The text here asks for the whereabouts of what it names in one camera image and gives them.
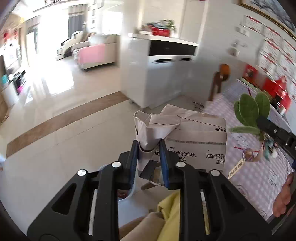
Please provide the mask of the person's right hand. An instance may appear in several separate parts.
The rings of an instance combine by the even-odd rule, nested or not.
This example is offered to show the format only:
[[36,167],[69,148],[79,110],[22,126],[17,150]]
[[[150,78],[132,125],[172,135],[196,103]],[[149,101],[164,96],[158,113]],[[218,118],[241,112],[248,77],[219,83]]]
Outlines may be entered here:
[[276,197],[273,204],[273,215],[280,217],[287,210],[287,205],[291,200],[290,185],[293,182],[294,172],[290,173],[287,177],[285,184],[282,186],[281,192]]

